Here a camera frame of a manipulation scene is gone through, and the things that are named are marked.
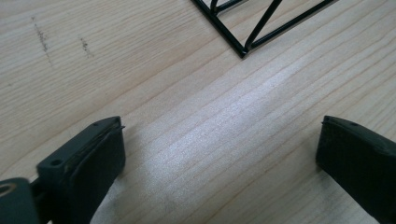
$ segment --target wooden table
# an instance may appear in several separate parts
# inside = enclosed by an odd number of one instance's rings
[[[243,41],[267,2],[221,18]],[[188,0],[2,0],[0,177],[120,115],[127,164],[92,223],[375,223],[315,153],[324,115],[396,139],[395,71],[392,0],[339,1],[245,60]]]

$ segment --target black object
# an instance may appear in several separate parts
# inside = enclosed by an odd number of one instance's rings
[[[218,6],[219,0],[212,0],[210,3],[210,7],[208,7],[203,0],[192,0],[192,1],[195,2],[198,8],[202,10],[202,12],[206,15],[206,17],[210,20],[210,22],[216,27],[216,29],[224,36],[224,38],[228,41],[231,47],[233,47],[233,49],[238,53],[238,55],[241,58],[244,58],[251,50],[267,44],[271,40],[286,33],[291,28],[309,19],[310,17],[314,16],[315,14],[317,14],[318,12],[320,12],[321,10],[335,3],[338,0],[324,0],[321,3],[317,4],[316,6],[311,7],[306,12],[294,18],[293,20],[288,21],[282,26],[276,28],[273,32],[269,33],[268,35],[265,35],[259,38],[258,40],[256,40],[262,28],[264,28],[265,24],[269,21],[269,19],[272,17],[272,15],[274,14],[276,9],[279,7],[280,3],[282,2],[282,0],[274,0],[265,11],[264,15],[260,19],[259,23],[257,23],[252,33],[247,38],[247,42],[245,46],[243,46],[230,32],[230,30],[227,29],[227,27],[221,22],[221,20],[219,20],[218,14],[230,7],[234,7],[237,4],[245,2],[247,0],[229,0],[220,6]]]
[[[87,127],[37,165],[39,178],[0,182],[1,224],[85,224],[125,165],[120,117]]]
[[[396,143],[326,116],[317,163],[377,221],[396,223]]]

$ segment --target screw hole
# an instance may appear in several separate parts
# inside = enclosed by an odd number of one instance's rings
[[[61,163],[62,163],[61,160],[55,160],[55,161],[52,161],[52,162],[50,163],[50,165],[51,165],[51,166],[57,166],[57,165],[60,165]]]
[[[9,194],[10,192],[12,192],[15,188],[17,187],[17,185],[13,184],[13,183],[6,183],[4,185],[0,185],[0,197],[3,197],[7,194]]]

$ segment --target black wire rack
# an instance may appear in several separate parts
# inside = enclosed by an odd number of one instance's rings
[[[251,34],[247,38],[247,42],[245,46],[242,45],[235,36],[230,32],[230,30],[221,22],[218,15],[220,12],[230,8],[235,7],[236,5],[246,2],[247,0],[229,0],[220,6],[218,6],[219,0],[212,0],[210,2],[210,6],[207,6],[203,0],[192,0],[198,8],[205,14],[205,16],[210,20],[213,26],[224,36],[227,42],[233,47],[233,49],[238,53],[241,58],[244,58],[250,51],[256,49],[260,46],[267,44],[268,42],[274,40],[280,35],[283,35],[291,28],[295,27],[296,25],[300,24],[301,22],[309,19],[310,17],[314,16],[315,14],[319,13],[324,8],[330,6],[331,4],[337,2],[338,0],[324,0],[319,4],[315,5],[314,7],[309,8],[306,12],[302,13],[301,15],[297,16],[296,18],[292,19],[281,25],[280,27],[276,28],[271,33],[257,38],[259,33],[264,28],[265,24],[270,20],[273,16],[276,9],[279,7],[282,0],[274,0],[272,1],[271,5],[267,8],[264,12],[264,15],[259,20]]]

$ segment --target wooden surface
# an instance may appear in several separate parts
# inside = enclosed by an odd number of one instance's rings
[[[269,1],[221,18],[247,38]],[[279,25],[318,1],[284,1]],[[324,115],[396,140],[396,1],[339,1],[240,60],[192,1],[0,0],[0,177],[120,115],[92,223],[375,223],[315,165]]]

